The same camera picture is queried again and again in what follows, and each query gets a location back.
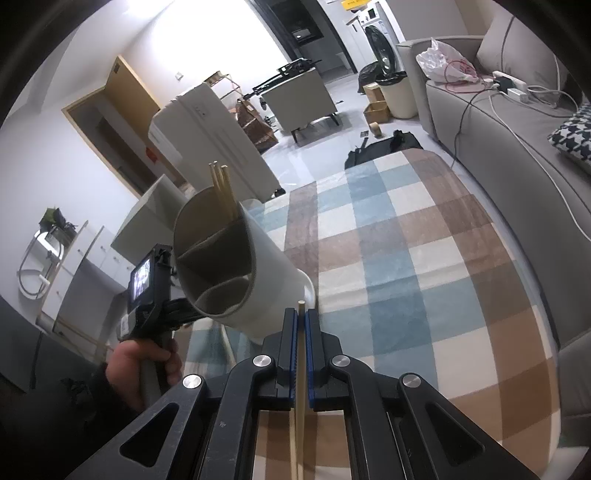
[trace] white drawer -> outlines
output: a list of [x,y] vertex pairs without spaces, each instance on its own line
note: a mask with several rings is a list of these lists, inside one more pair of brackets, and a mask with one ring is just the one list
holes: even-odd
[[123,257],[119,255],[115,250],[109,248],[107,256],[100,266],[100,269],[113,280],[116,278],[119,267],[124,264]]
[[131,278],[131,272],[134,268],[135,267],[131,263],[123,259],[121,266],[115,275],[115,281],[123,287],[122,291],[127,290],[129,287],[129,279]]
[[57,314],[64,302],[68,288],[70,288],[72,278],[72,275],[67,270],[60,268],[47,292],[42,310],[53,320],[57,320]]
[[100,230],[99,235],[96,237],[95,242],[92,244],[92,247],[90,247],[86,259],[95,267],[100,268],[107,257],[107,253],[110,250],[111,243],[114,239],[115,236],[103,227]]
[[86,253],[95,238],[96,232],[92,228],[85,226],[78,235],[76,235],[76,238],[70,245],[70,248],[64,257],[64,261],[61,264],[62,268],[65,268],[72,275],[75,275],[82,259],[86,256]]

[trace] trash bin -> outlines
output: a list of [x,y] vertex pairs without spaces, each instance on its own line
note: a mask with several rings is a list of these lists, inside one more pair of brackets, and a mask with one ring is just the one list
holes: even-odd
[[394,118],[412,118],[418,114],[406,72],[396,72],[388,77],[378,75],[375,81],[378,82]]

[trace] wooden door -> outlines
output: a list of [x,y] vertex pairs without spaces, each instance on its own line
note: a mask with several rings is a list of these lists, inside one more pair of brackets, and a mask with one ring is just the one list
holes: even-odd
[[105,85],[105,95],[146,146],[156,154],[158,160],[175,175],[174,183],[178,186],[184,183],[183,176],[148,138],[152,117],[160,111],[162,105],[121,56],[117,57],[111,69]]

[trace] yellow sign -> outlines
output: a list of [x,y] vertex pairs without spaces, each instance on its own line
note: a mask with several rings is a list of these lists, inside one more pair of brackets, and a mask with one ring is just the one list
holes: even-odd
[[367,5],[369,0],[343,0],[341,4],[345,7],[345,10],[353,10],[354,8],[359,8],[364,5]]

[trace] hand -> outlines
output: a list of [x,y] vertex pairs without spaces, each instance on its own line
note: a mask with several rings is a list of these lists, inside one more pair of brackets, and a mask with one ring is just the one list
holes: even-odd
[[105,375],[113,390],[135,411],[144,411],[144,400],[139,385],[139,366],[142,360],[165,362],[168,384],[172,387],[181,380],[183,362],[178,344],[170,340],[168,349],[160,348],[152,340],[121,342],[107,365]]

